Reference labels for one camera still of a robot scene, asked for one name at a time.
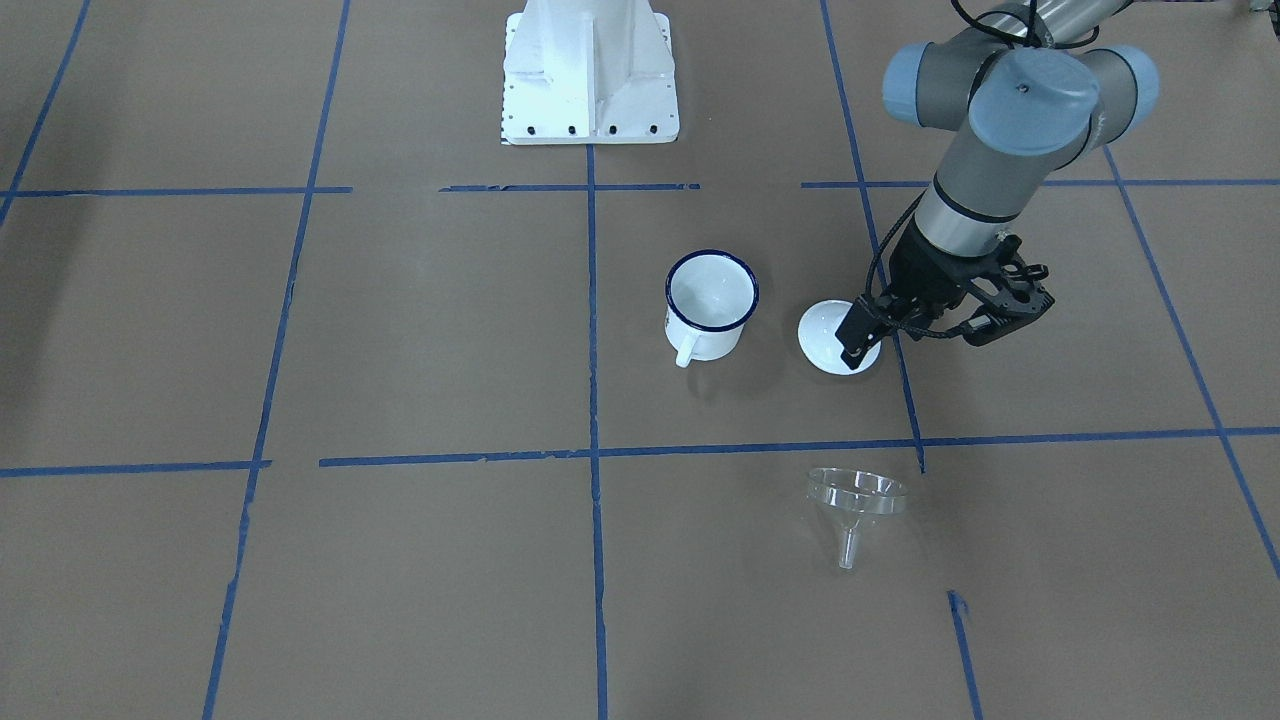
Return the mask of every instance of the black cable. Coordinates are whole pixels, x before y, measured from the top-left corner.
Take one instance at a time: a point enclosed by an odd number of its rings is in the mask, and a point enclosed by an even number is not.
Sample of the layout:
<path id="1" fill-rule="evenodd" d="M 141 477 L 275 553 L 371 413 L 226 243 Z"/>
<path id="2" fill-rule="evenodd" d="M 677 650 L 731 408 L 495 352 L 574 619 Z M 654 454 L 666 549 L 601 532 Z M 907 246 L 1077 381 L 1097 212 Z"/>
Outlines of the black cable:
<path id="1" fill-rule="evenodd" d="M 1075 50 L 1076 47 L 1084 47 L 1085 45 L 1097 40 L 1098 35 L 1101 33 L 1102 29 L 1098 26 L 1093 26 L 1093 32 L 1089 33 L 1089 37 L 1085 37 L 1084 40 L 1080 40 L 1078 42 L 1068 42 L 1066 45 L 1055 45 L 1055 47 L 1057 47 L 1059 50 Z"/>
<path id="2" fill-rule="evenodd" d="M 991 26 L 986 26 L 986 24 L 979 23 L 973 15 L 970 15 L 969 13 L 965 12 L 965 9 L 960 5 L 960 0 L 951 0 L 951 8 L 954 8 L 955 12 L 956 12 L 956 14 L 960 15 L 960 19 L 963 19 L 965 23 L 968 23 L 969 27 L 972 27 L 973 29 L 977 29 L 978 32 L 984 32 L 984 33 L 987 33 L 987 35 L 989 35 L 989 36 L 992 36 L 992 37 L 995 37 L 997 40 L 1002 40 L 1002 41 L 1007 42 L 1011 46 L 1012 45 L 1019 45 L 1019 44 L 1025 44 L 1025 42 L 1033 42 L 1034 44 L 1034 45 L 1028 45 L 1028 47 L 1042 47 L 1043 46 L 1043 44 L 1041 42 L 1039 37 L 1033 37 L 1036 35 L 1036 31 L 1032 27 L 1032 23 L 1028 22 L 1028 20 L 1025 20 L 1025 19 L 1023 19 L 1023 18 L 1018 18 L 1018 20 L 1021 22 L 1023 27 L 1027 28 L 1027 35 L 1024 37 L 1018 37 L 1016 35 L 1012 35 L 1012 33 L 1009 33 L 1009 32 L 1004 32 L 1004 31 L 998 31 L 998 29 L 996 29 L 996 28 L 993 28 Z"/>
<path id="3" fill-rule="evenodd" d="M 879 243 L 879 247 L 876 249 L 876 255 L 872 258 L 872 264 L 867 268 L 865 291 L 860 297 L 858 297 L 855 302 L 860 302 L 863 307 L 867 309 L 867 313 L 872 318 L 874 318 L 877 323 L 881 323 L 882 325 L 888 325 L 896 331 L 902 331 L 920 337 L 928 337 L 933 340 L 951 340 L 956 336 L 964 334 L 965 332 L 973 332 L 973 328 L 968 327 L 966 323 L 960 323 L 959 325 L 946 332 L 915 328 L 908 325 L 906 323 L 900 323 L 893 318 L 890 318 L 872 301 L 872 292 L 874 292 L 873 284 L 876 281 L 876 268 L 879 266 L 881 258 L 884 256 L 884 250 L 888 247 L 888 243 L 893 240 L 893 236 L 896 236 L 897 231 L 901 229 L 904 224 L 906 224 L 906 219 L 911 217 L 911 213 L 915 211 L 915 209 L 920 205 L 920 200 L 923 199 L 924 193 L 922 192 L 919 196 L 916 196 L 915 200 L 911 201 L 910 205 L 906 206 L 906 210 L 904 210 L 902 215 L 897 219 L 896 223 L 893 223 L 893 227 L 890 228 L 887 233 L 884 233 L 884 240 Z"/>
<path id="4" fill-rule="evenodd" d="M 1027 6 L 1027 38 L 1023 42 L 1023 47 L 1032 46 L 1032 36 L 1036 35 L 1036 13 L 1039 12 L 1039 0 L 1032 0 L 1030 5 Z M 1039 37 L 1036 38 L 1037 45 L 1039 44 Z"/>

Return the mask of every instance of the clear plastic funnel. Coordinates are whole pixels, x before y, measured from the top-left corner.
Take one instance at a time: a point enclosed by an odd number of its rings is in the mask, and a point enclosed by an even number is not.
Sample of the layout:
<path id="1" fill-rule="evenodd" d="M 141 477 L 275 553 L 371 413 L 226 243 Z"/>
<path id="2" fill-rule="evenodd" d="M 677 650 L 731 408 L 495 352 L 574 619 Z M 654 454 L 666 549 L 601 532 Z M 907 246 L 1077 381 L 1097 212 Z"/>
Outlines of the clear plastic funnel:
<path id="1" fill-rule="evenodd" d="M 859 525 L 906 510 L 906 486 L 876 473 L 842 468 L 809 470 L 809 500 L 819 503 L 841 528 L 840 566 L 854 569 Z"/>

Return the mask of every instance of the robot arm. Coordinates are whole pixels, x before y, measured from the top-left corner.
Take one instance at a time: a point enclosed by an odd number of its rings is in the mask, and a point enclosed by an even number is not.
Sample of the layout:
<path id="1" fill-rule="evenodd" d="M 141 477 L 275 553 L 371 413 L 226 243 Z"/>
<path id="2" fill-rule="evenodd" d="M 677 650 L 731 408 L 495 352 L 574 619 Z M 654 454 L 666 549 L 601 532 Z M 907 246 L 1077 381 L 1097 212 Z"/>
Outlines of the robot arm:
<path id="1" fill-rule="evenodd" d="M 1053 305 L 1041 284 L 1048 270 L 1023 261 L 1021 240 L 1010 227 L 1048 173 L 1119 138 L 1151 113 L 1158 76 L 1134 47 L 1080 56 L 1053 49 L 1055 38 L 1076 40 L 1129 1 L 1034 5 L 1034 17 L 1027 3 L 1000 5 L 974 18 L 983 28 L 970 27 L 941 45 L 904 47 L 890 63 L 883 88 L 890 114 L 956 135 L 928 190 L 884 241 L 905 224 L 888 261 L 891 282 L 877 296 L 869 272 L 865 292 L 836 332 L 850 369 L 895 329 L 913 340 L 963 336 L 978 346 Z M 1034 28 L 1032 40 L 1025 38 L 1028 28 Z M 979 302 L 966 322 L 929 329 L 966 297 Z"/>

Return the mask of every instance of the floor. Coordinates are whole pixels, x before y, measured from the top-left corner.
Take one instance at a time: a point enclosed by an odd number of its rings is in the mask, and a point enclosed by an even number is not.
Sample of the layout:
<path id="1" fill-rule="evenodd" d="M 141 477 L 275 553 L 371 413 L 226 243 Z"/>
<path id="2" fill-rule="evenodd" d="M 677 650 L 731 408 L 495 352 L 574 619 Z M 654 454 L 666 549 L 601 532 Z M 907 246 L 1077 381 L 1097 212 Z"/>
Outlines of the floor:
<path id="1" fill-rule="evenodd" d="M 959 20 L 654 5 L 680 141 L 517 149 L 515 0 L 0 3 L 0 716 L 1274 717 L 1266 14 L 1108 22 L 1164 96 L 1019 222 L 1057 306 L 836 378 Z M 762 301 L 681 370 L 707 246 Z M 851 574 L 822 465 L 913 491 Z"/>

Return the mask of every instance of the white enamel mug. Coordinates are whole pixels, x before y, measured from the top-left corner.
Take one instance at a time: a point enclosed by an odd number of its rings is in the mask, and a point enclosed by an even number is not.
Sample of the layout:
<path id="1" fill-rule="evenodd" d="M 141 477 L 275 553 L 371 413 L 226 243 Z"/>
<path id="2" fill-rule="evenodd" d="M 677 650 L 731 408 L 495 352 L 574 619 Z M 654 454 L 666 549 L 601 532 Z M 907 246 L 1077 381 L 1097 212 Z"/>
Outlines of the white enamel mug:
<path id="1" fill-rule="evenodd" d="M 728 252 L 699 250 L 681 258 L 667 273 L 667 340 L 676 365 L 728 355 L 759 301 L 751 268 Z"/>

